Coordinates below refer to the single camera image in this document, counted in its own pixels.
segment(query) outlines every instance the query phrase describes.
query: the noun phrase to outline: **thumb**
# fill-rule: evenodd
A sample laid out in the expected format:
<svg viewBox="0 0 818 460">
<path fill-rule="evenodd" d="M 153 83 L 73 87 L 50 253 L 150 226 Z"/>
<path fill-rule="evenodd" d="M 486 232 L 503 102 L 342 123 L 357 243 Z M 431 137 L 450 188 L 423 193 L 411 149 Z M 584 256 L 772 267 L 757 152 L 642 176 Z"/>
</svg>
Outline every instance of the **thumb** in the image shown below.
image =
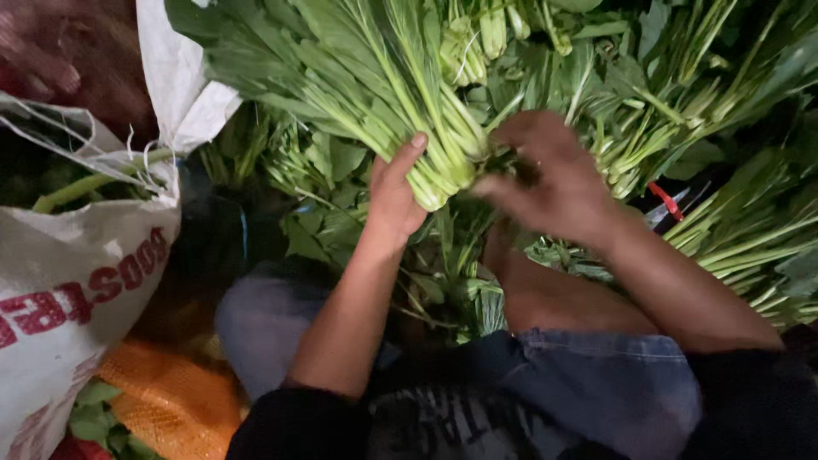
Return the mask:
<svg viewBox="0 0 818 460">
<path fill-rule="evenodd" d="M 531 195 L 514 179 L 489 175 L 480 179 L 471 188 L 471 193 L 485 199 L 517 222 L 530 228 L 539 213 L 537 204 Z"/>
</svg>

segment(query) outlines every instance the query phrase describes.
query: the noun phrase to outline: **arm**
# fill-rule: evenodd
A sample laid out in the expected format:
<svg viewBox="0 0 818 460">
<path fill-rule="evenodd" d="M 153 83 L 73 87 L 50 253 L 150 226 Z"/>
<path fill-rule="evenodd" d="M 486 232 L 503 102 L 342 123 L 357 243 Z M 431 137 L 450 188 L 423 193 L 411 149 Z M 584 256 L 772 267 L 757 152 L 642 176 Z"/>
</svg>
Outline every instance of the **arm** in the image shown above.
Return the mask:
<svg viewBox="0 0 818 460">
<path fill-rule="evenodd" d="M 495 137 L 533 161 L 540 180 L 524 189 L 489 176 L 474 192 L 532 230 L 593 249 L 645 314 L 683 349 L 783 347 L 775 329 L 730 288 L 610 196 L 593 157 L 558 115 L 519 113 Z"/>
<path fill-rule="evenodd" d="M 406 179 L 426 142 L 419 133 L 390 164 L 375 160 L 370 213 L 361 239 L 338 286 L 301 337 L 288 381 L 352 399 L 363 395 L 403 250 L 426 216 Z"/>
</svg>

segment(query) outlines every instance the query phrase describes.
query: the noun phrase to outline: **green leaf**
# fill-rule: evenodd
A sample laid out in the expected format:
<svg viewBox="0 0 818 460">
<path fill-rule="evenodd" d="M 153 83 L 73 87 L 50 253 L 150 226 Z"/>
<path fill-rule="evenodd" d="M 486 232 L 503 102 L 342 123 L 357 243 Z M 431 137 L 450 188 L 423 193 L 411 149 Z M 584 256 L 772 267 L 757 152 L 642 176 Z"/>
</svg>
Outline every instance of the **green leaf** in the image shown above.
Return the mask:
<svg viewBox="0 0 818 460">
<path fill-rule="evenodd" d="M 141 460 L 152 460 L 159 457 L 148 444 L 145 444 L 133 434 L 128 437 L 128 447 L 130 447 L 137 455 L 137 458 Z"/>
<path fill-rule="evenodd" d="M 78 406 L 99 404 L 110 401 L 120 393 L 122 393 L 122 390 L 119 388 L 108 385 L 104 381 L 93 379 L 77 393 L 77 399 L 74 403 Z"/>
<path fill-rule="evenodd" d="M 75 408 L 69 416 L 68 427 L 77 439 L 100 444 L 105 442 L 111 428 L 102 403 Z"/>
<path fill-rule="evenodd" d="M 653 0 L 650 3 L 650 10 L 639 16 L 639 23 L 642 26 L 642 35 L 639 41 L 639 52 L 636 56 L 639 61 L 645 59 L 650 50 L 654 49 L 659 37 L 670 21 L 672 7 L 664 0 Z"/>
<path fill-rule="evenodd" d="M 338 138 L 330 139 L 330 162 L 332 180 L 339 182 L 352 173 L 366 156 L 366 148 L 356 147 Z"/>
<path fill-rule="evenodd" d="M 129 439 L 130 434 L 128 428 L 125 428 L 125 425 L 119 424 L 110 429 L 106 440 L 110 450 L 114 453 L 121 453 L 128 446 Z"/>
<path fill-rule="evenodd" d="M 690 146 L 664 175 L 671 179 L 689 180 L 708 165 L 725 160 L 726 156 L 718 146 L 707 141 L 699 141 Z"/>
<path fill-rule="evenodd" d="M 316 207 L 313 202 L 312 210 L 296 214 L 296 216 L 298 216 L 299 223 L 307 234 L 318 234 L 318 231 L 321 229 L 321 223 L 324 221 L 323 211 L 323 208 Z"/>
<path fill-rule="evenodd" d="M 351 208 L 355 206 L 357 196 L 365 190 L 364 187 L 353 184 L 350 181 L 343 181 L 338 184 L 338 187 L 332 192 L 330 201 L 341 209 Z"/>
<path fill-rule="evenodd" d="M 605 85 L 611 87 L 621 97 L 639 97 L 634 88 L 647 88 L 647 79 L 642 66 L 632 56 L 620 56 L 616 62 L 608 64 Z"/>
<path fill-rule="evenodd" d="M 572 13 L 587 13 L 598 7 L 602 0 L 548 0 L 554 7 Z"/>
<path fill-rule="evenodd" d="M 796 255 L 775 270 L 788 278 L 780 288 L 785 295 L 806 300 L 818 292 L 818 250 Z"/>
<path fill-rule="evenodd" d="M 412 282 L 414 282 L 429 298 L 432 304 L 442 304 L 445 300 L 443 289 L 440 283 L 435 278 L 428 275 L 418 275 L 412 273 L 409 275 Z"/>
<path fill-rule="evenodd" d="M 324 175 L 326 182 L 332 188 L 335 184 L 332 171 L 332 155 L 330 153 L 330 135 L 318 132 L 312 135 L 312 145 L 307 147 L 304 155 Z"/>
<path fill-rule="evenodd" d="M 594 38 L 604 37 L 607 35 L 619 35 L 624 34 L 627 29 L 628 23 L 626 20 L 615 20 L 604 24 L 589 24 L 584 25 L 582 29 L 580 29 L 579 32 L 573 36 L 573 38 Z"/>
<path fill-rule="evenodd" d="M 290 214 L 285 217 L 282 221 L 282 227 L 284 234 L 290 239 L 286 255 L 297 254 L 322 262 L 332 262 L 321 244 L 307 232 L 294 215 Z"/>
</svg>

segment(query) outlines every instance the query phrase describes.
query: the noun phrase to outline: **red object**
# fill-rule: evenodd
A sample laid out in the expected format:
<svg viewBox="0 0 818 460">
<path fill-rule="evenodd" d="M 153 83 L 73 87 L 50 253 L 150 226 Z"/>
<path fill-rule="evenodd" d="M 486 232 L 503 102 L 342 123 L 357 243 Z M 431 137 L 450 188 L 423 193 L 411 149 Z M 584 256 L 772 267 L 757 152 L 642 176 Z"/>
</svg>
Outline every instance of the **red object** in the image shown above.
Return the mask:
<svg viewBox="0 0 818 460">
<path fill-rule="evenodd" d="M 679 209 L 679 205 L 677 205 L 673 198 L 668 195 L 667 192 L 662 190 L 660 186 L 656 185 L 655 182 L 651 182 L 648 184 L 648 188 L 650 189 L 651 193 L 664 201 L 665 206 L 667 206 L 667 212 L 669 212 L 677 222 L 681 222 L 682 219 L 685 218 Z"/>
<path fill-rule="evenodd" d="M 113 457 L 94 441 L 78 440 L 65 433 L 50 460 L 113 460 Z"/>
</svg>

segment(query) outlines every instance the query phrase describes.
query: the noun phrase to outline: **hand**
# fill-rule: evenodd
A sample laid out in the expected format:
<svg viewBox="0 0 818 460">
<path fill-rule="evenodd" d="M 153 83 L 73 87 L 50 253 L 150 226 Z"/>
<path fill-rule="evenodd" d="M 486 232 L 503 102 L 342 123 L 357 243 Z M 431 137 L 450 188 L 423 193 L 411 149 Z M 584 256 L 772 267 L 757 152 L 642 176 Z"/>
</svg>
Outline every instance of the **hand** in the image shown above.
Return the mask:
<svg viewBox="0 0 818 460">
<path fill-rule="evenodd" d="M 526 189 L 512 178 L 490 175 L 472 192 L 524 226 L 598 249 L 612 227 L 629 220 L 596 172 L 594 158 L 556 113 L 520 112 L 493 135 L 532 161 L 539 181 Z"/>
<path fill-rule="evenodd" d="M 371 202 L 366 225 L 375 228 L 379 234 L 395 237 L 400 246 L 406 244 L 409 236 L 426 219 L 427 213 L 415 201 L 407 174 L 423 155 L 428 141 L 424 133 L 416 133 L 411 141 L 398 149 L 390 163 L 377 157 L 372 166 Z"/>
</svg>

